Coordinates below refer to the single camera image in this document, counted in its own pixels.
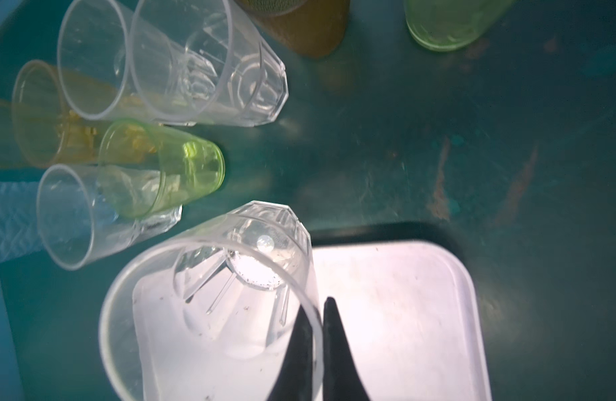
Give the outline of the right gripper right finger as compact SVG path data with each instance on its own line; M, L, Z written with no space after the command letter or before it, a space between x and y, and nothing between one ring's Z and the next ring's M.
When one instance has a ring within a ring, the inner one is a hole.
M324 303L324 400L369 401L356 370L341 315L333 297Z

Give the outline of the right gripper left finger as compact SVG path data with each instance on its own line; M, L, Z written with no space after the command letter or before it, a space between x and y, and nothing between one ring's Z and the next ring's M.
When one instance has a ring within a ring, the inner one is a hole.
M300 307L286 355L268 401L312 400L313 333Z

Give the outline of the lilac plastic tray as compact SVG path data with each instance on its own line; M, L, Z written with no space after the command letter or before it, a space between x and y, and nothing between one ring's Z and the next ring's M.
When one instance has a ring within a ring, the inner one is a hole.
M372 400L492 397L473 281L455 255L421 241L317 247L316 289L336 300Z

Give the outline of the clear faceted glass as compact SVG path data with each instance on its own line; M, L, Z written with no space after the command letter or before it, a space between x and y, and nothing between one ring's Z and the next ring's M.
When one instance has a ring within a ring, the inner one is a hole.
M68 271L156 237L177 225L182 206L139 219L122 217L104 197L94 165L57 164L39 182L37 231L52 260Z
M104 299L99 347L122 400L267 400L303 307L324 374L311 236L253 200L149 248Z

